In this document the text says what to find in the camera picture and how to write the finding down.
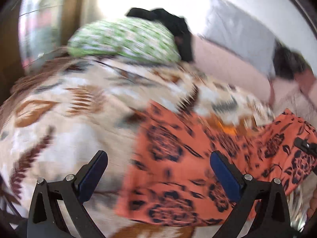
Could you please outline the wooden window frame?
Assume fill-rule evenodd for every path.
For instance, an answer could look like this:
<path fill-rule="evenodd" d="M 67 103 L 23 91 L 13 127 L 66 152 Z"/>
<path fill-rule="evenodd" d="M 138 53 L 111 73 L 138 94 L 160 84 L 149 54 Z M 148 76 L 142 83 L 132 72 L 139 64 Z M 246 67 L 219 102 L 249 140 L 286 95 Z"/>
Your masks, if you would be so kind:
<path fill-rule="evenodd" d="M 82 12 L 82 0 L 64 0 L 61 14 L 60 42 L 62 46 L 68 44 L 68 40 L 80 26 Z"/>

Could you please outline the cream leaf-pattern fleece blanket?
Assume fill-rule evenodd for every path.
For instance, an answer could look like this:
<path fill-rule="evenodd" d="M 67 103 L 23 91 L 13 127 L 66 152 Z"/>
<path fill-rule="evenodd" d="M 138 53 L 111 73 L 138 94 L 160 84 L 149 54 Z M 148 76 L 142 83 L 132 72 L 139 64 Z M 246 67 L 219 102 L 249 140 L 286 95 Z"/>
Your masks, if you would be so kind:
<path fill-rule="evenodd" d="M 210 128 L 232 135 L 253 135 L 286 110 L 307 121 L 289 108 L 273 113 L 252 93 L 190 66 L 93 56 L 48 61 L 41 73 L 19 80 L 1 107 L 1 196 L 10 209 L 1 209 L 1 237 L 27 237 L 40 178 L 50 183 L 77 174 L 98 151 L 107 153 L 108 165 L 84 207 L 104 237 L 214 237 L 225 221 L 162 226 L 115 211 L 152 102 L 179 115 L 193 112 Z M 316 167 L 285 195 L 291 237 L 316 237 Z"/>

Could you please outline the orange floral print garment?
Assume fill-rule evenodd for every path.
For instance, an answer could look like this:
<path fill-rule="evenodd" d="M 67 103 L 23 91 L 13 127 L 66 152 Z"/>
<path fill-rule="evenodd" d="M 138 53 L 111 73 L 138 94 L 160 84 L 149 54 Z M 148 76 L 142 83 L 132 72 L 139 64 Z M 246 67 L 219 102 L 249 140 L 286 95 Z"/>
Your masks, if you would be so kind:
<path fill-rule="evenodd" d="M 179 115 L 152 102 L 115 211 L 162 226 L 221 224 L 235 204 L 211 169 L 211 153 L 221 152 L 257 180 L 279 178 L 289 194 L 316 167 L 314 156 L 294 146 L 296 138 L 315 143 L 316 129 L 289 110 L 243 136 L 210 128 L 193 112 Z"/>

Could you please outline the black cloth on bed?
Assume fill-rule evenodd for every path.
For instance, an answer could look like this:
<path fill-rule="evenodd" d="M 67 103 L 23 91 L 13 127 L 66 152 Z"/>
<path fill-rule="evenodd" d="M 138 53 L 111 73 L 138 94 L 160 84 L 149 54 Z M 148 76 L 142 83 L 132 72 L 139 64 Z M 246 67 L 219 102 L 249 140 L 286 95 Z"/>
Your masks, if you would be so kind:
<path fill-rule="evenodd" d="M 175 16 L 162 8 L 150 11 L 141 8 L 131 8 L 129 12 L 126 13 L 126 16 L 162 23 L 173 34 L 182 61 L 194 61 L 192 34 L 187 26 L 185 18 Z"/>

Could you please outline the dark furry cushion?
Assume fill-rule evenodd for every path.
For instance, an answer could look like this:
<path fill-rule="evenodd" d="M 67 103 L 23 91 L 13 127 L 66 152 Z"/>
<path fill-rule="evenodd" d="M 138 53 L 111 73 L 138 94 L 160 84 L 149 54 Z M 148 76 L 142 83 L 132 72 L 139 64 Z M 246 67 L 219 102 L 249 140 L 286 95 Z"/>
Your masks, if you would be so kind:
<path fill-rule="evenodd" d="M 312 69 L 301 53 L 287 48 L 279 41 L 275 43 L 273 66 L 276 76 L 285 80 L 293 80 L 295 74 Z"/>

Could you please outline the grey pillow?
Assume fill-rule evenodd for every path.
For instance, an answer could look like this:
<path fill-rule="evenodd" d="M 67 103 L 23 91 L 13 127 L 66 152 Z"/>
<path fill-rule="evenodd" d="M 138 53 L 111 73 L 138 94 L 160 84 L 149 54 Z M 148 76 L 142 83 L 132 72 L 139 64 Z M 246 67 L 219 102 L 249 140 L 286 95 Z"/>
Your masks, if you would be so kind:
<path fill-rule="evenodd" d="M 211 0 L 202 37 L 249 62 L 262 74 L 275 76 L 275 35 L 247 12 L 226 0 Z"/>

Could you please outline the green white patterned pillow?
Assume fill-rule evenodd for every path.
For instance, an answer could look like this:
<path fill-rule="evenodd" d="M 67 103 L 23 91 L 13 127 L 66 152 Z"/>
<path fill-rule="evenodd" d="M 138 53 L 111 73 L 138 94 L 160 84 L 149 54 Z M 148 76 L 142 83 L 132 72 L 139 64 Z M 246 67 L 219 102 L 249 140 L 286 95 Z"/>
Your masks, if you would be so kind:
<path fill-rule="evenodd" d="M 67 50 L 74 57 L 114 55 L 159 64 L 181 60 L 173 34 L 159 22 L 140 18 L 86 24 L 69 39 Z"/>

